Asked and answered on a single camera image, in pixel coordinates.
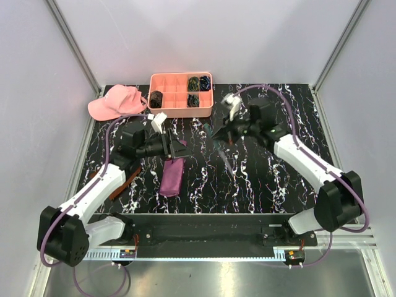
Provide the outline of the dark rolled sock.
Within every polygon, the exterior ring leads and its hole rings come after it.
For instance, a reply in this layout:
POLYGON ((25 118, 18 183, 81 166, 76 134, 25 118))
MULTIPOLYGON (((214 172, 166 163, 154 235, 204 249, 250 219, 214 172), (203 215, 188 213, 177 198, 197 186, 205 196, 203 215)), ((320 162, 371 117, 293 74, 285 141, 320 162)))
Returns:
POLYGON ((150 108, 159 109, 162 107, 163 93, 155 90, 150 94, 150 108))

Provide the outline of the purple cloth napkin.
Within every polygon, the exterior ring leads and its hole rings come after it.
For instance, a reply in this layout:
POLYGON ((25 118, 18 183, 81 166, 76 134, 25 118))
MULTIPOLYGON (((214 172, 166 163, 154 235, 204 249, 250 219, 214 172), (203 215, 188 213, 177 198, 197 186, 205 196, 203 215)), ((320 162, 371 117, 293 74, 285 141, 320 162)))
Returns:
POLYGON ((165 158, 159 194, 165 197, 179 195, 184 174, 184 158, 165 158))

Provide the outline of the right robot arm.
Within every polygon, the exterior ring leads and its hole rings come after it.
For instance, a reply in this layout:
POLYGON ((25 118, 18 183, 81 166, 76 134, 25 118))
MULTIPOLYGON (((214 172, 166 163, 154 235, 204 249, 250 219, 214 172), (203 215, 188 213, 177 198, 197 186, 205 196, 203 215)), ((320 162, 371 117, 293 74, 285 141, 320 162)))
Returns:
POLYGON ((365 212, 357 173, 344 173, 308 149, 276 121, 274 106, 268 99, 252 100, 246 118, 239 117, 241 102, 240 96, 231 93, 222 100, 229 114, 212 138, 229 144, 242 137, 255 138, 260 146, 292 166, 317 194, 313 208, 296 213, 283 223, 278 235, 284 243, 292 246, 312 231, 344 228, 365 212))

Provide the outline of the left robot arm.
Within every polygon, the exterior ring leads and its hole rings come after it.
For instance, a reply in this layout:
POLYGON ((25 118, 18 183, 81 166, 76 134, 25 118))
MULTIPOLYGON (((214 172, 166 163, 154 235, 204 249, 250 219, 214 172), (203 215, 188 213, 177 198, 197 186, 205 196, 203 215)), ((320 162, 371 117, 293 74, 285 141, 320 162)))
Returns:
POLYGON ((191 154, 191 149, 171 131, 149 135, 141 123, 124 126, 121 138, 91 181, 59 207, 47 206, 41 212, 37 249, 42 263, 51 267, 45 259, 50 256, 58 263, 75 267, 91 248, 111 240, 129 244, 136 238, 132 219, 111 213, 92 223, 93 214, 137 176, 142 159, 162 157, 178 161, 191 154))

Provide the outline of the brown cloth napkin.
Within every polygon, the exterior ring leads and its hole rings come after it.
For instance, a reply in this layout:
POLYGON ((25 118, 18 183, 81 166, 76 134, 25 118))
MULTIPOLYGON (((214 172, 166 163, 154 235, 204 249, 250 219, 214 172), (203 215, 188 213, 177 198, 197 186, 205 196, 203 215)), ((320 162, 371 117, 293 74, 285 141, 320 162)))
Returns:
MULTIPOLYGON (((135 171, 126 179, 126 181, 120 187, 118 187, 111 194, 109 194, 107 199, 109 199, 110 201, 114 201, 115 199, 117 199, 122 194, 122 192, 133 182, 135 177, 139 175, 139 173, 142 170, 142 165, 136 165, 136 166, 134 166, 134 169, 135 169, 135 171)), ((91 179, 94 179, 96 177, 96 175, 100 172, 100 170, 101 170, 101 168, 94 171, 90 175, 91 179)), ((91 194, 94 194, 93 190, 91 190, 87 194, 88 197, 92 196, 91 194)))

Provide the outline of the pink baseball cap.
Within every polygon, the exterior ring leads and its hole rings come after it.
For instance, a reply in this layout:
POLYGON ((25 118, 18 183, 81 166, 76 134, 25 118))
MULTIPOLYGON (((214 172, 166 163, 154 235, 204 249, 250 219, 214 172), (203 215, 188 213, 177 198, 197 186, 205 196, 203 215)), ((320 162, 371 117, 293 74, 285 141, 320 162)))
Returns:
POLYGON ((109 121, 128 114, 142 113, 147 107, 147 100, 136 87, 114 85, 107 93, 94 101, 87 108, 89 115, 96 121, 109 121))

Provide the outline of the pink divided organizer box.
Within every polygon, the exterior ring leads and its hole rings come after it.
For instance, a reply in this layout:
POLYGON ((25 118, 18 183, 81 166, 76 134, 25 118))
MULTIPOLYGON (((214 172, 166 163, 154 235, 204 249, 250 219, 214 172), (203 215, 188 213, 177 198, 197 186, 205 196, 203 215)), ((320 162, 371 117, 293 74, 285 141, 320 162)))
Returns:
POLYGON ((148 108, 169 118, 208 118, 214 106, 213 79, 209 72, 157 73, 150 78, 148 108), (150 94, 163 93, 162 107, 150 108, 150 94))

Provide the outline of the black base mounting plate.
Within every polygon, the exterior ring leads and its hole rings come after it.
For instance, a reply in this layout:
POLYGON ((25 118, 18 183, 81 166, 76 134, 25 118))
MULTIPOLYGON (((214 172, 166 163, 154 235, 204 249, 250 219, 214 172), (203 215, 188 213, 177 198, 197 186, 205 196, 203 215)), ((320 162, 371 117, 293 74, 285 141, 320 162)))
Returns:
POLYGON ((289 214, 153 214, 127 215, 138 236, 137 258, 215 261, 274 257, 274 248, 317 246, 313 231, 286 232, 289 214))

